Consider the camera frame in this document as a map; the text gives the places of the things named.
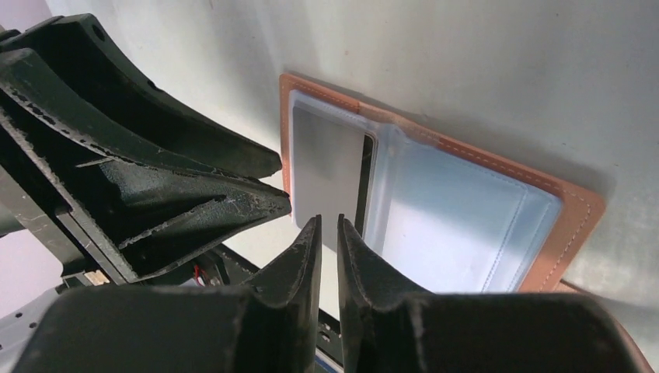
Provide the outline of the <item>silver card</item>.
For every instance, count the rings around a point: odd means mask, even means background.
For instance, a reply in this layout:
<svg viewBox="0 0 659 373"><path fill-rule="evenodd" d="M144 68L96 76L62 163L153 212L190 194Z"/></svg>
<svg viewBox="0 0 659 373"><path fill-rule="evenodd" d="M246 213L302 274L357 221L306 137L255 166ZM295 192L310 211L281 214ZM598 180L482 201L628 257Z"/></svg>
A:
<svg viewBox="0 0 659 373"><path fill-rule="evenodd" d="M322 216L323 245L337 249L339 215L353 221L361 181L365 125L342 110L294 106L291 124L293 219L302 227Z"/></svg>

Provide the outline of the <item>tan leather card holder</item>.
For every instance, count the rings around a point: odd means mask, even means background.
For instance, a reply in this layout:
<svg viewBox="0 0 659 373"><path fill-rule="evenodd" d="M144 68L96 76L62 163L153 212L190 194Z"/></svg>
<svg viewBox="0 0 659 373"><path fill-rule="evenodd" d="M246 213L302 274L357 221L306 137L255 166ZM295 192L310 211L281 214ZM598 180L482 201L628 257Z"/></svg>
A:
<svg viewBox="0 0 659 373"><path fill-rule="evenodd" d="M283 74L279 91L285 190L291 196L294 106L361 117L366 139L351 222L368 247L430 291L562 289L605 212L591 190L324 85Z"/></svg>

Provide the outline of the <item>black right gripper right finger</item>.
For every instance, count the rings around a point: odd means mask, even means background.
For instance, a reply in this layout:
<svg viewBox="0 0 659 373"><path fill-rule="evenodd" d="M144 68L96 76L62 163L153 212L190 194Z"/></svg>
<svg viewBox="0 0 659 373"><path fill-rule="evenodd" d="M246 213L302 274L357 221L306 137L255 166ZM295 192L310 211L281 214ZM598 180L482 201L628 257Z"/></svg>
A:
<svg viewBox="0 0 659 373"><path fill-rule="evenodd" d="M575 292L439 295L337 221L346 372L649 372L626 330Z"/></svg>

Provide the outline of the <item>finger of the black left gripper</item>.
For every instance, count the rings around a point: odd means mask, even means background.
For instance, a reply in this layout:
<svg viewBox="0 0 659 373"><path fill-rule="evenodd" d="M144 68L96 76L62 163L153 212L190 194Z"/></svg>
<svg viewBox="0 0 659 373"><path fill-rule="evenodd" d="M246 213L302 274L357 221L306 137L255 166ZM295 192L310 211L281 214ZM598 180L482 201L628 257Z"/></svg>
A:
<svg viewBox="0 0 659 373"><path fill-rule="evenodd" d="M277 154L202 134L184 152L131 130L71 89L33 50L1 56L1 203L61 263L65 281L159 277L288 214L262 182Z"/></svg>
<svg viewBox="0 0 659 373"><path fill-rule="evenodd" d="M54 16L1 36L1 50L35 51L76 94L129 131L188 159L261 179L280 156L172 97L144 75L92 14Z"/></svg>

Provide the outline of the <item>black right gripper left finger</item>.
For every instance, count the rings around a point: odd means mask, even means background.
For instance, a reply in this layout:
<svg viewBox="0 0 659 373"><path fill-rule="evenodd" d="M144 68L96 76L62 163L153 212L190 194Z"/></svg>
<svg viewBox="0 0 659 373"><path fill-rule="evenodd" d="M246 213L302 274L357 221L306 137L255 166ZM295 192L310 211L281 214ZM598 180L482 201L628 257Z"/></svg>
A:
<svg viewBox="0 0 659 373"><path fill-rule="evenodd" d="M46 311L17 372L311 372L322 219L248 280L217 287L66 291Z"/></svg>

